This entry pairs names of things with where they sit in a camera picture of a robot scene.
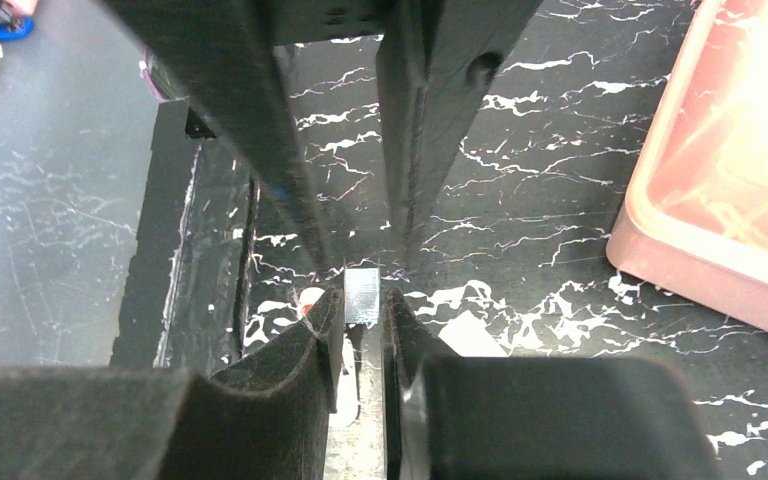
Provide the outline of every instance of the marble countertop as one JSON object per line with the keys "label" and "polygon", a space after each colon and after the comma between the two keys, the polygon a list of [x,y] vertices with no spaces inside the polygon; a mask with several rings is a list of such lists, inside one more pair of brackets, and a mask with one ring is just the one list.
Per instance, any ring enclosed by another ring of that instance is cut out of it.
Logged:
{"label": "marble countertop", "polygon": [[[634,355],[672,366],[724,478],[768,479],[768,334],[605,258],[692,15],[686,0],[546,0],[463,141],[410,276],[386,221],[379,39],[296,46],[288,89],[347,265],[379,265],[382,286],[408,294],[432,330],[470,312],[510,355]],[[256,238],[250,350],[295,321],[312,279],[298,237],[268,201]]]}

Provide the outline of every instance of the gray floor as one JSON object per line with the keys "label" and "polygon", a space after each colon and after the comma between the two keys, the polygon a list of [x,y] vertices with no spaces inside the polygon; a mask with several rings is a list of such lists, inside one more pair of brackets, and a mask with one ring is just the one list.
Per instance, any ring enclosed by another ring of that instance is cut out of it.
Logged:
{"label": "gray floor", "polygon": [[0,62],[0,364],[106,364],[157,102],[96,2],[41,2]]}

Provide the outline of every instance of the blue object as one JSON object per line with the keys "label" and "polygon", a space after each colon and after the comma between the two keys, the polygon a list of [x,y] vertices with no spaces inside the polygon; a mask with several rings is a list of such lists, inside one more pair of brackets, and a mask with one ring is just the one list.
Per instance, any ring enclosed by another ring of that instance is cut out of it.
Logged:
{"label": "blue object", "polygon": [[22,17],[19,23],[11,27],[9,24],[0,25],[0,42],[12,42],[27,37],[34,31],[34,19]]}

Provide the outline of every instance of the pink plastic container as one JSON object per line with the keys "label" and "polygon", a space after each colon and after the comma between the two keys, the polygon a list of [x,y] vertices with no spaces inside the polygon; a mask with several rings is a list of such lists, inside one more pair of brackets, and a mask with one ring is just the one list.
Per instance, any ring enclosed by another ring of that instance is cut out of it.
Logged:
{"label": "pink plastic container", "polygon": [[768,330],[768,1],[700,5],[607,254]]}

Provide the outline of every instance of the red and white object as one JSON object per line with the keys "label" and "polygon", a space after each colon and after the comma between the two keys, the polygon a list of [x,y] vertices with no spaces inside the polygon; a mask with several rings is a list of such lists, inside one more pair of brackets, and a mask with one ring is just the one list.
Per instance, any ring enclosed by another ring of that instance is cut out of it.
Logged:
{"label": "red and white object", "polygon": [[701,3],[607,254],[768,331],[768,1]]}

